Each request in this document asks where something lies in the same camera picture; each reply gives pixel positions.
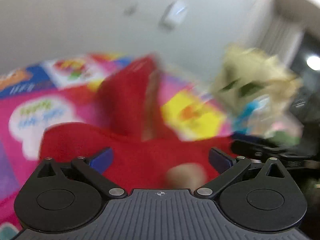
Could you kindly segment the red fleece hooded jacket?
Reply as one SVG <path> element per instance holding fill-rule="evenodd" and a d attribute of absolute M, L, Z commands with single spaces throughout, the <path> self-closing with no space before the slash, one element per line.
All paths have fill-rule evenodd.
<path fill-rule="evenodd" d="M 231 138 L 181 141 L 161 114 L 161 75 L 157 59 L 148 55 L 106 78 L 93 95 L 97 125 L 71 122 L 48 128 L 40 158 L 66 163 L 109 147 L 113 161 L 104 176 L 127 191 L 166 188 L 166 172 L 186 163 L 199 165 L 206 181 L 216 178 L 209 151 L 215 147 L 231 154 Z"/>

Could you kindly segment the blue toy box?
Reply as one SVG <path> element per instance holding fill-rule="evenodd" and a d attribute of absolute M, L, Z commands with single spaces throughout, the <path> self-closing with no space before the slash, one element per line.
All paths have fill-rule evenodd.
<path fill-rule="evenodd" d="M 247 103 L 233 121 L 233 131 L 246 135 L 264 137 L 272 125 L 271 100 L 262 95 Z"/>

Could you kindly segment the cream tote bag green bird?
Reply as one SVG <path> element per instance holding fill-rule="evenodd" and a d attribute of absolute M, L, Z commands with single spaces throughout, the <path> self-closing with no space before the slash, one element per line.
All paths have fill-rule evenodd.
<path fill-rule="evenodd" d="M 303 82 L 276 55 L 258 48 L 230 44 L 223 56 L 222 69 L 211 85 L 211 92 L 234 114 L 260 96 L 268 96 L 271 111 L 282 115 Z"/>

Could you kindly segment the colourful cartoon play mat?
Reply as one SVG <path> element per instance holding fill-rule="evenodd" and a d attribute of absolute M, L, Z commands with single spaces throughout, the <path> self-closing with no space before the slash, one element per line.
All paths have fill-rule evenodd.
<path fill-rule="evenodd" d="M 51 66 L 51 70 L 60 77 L 85 74 L 88 70 L 99 70 L 103 76 L 64 88 L 58 87 L 53 78 L 48 77 L 44 80 L 44 84 L 50 84 L 47 89 L 26 90 L 1 99 L 1 239 L 11 239 L 19 231 L 19 222 L 13 210 L 14 199 L 42 160 L 39 150 L 45 131 L 54 125 L 71 122 L 97 125 L 94 93 L 106 78 L 133 61 L 108 54 L 60 60 Z M 161 104 L 164 101 L 165 75 L 161 73 L 158 102 L 164 120 Z M 223 115 L 210 104 L 199 103 L 197 98 L 192 98 L 191 103 L 181 108 L 178 119 L 184 124 L 188 121 L 196 124 L 196 137 L 191 140 L 183 139 L 171 128 L 181 141 L 222 137 Z"/>

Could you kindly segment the beige curtain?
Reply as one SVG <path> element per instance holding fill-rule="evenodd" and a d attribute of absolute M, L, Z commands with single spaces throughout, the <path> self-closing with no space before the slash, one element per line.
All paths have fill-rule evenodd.
<path fill-rule="evenodd" d="M 304 24 L 293 18 L 274 12 L 264 24 L 253 47 L 266 54 L 276 55 L 286 66 L 291 66 L 305 33 Z"/>

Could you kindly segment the white wall box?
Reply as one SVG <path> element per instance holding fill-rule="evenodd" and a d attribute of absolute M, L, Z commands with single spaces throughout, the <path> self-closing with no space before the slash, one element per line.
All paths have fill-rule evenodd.
<path fill-rule="evenodd" d="M 159 26 L 165 30 L 174 30 L 183 23 L 187 13 L 187 4 L 182 0 L 176 0 L 165 9 L 159 21 Z"/>

